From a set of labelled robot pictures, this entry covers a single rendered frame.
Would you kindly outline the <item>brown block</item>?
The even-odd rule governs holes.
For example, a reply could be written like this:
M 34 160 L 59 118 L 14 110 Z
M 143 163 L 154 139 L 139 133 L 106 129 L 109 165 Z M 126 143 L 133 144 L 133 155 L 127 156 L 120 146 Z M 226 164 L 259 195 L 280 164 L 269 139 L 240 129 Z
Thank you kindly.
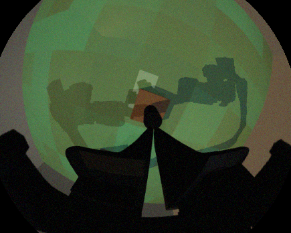
M 156 106 L 163 119 L 170 101 L 168 98 L 140 89 L 130 119 L 143 123 L 144 109 L 148 105 Z

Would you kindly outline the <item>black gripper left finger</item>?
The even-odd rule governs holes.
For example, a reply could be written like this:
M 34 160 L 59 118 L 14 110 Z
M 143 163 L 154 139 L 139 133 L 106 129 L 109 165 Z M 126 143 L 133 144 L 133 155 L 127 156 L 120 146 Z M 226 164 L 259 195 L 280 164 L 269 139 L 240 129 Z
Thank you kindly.
M 66 149 L 66 157 L 78 176 L 133 186 L 137 192 L 137 207 L 143 207 L 153 148 L 153 133 L 153 128 L 149 127 L 123 151 L 111 152 L 72 146 Z

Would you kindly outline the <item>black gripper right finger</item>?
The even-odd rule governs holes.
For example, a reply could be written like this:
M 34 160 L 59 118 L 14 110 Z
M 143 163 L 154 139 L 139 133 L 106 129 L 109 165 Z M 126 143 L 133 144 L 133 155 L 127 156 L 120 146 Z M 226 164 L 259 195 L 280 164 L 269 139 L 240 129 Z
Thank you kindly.
M 180 201 L 207 173 L 243 163 L 249 154 L 249 148 L 244 146 L 224 151 L 198 152 L 158 127 L 154 128 L 154 149 L 166 211 L 177 210 Z

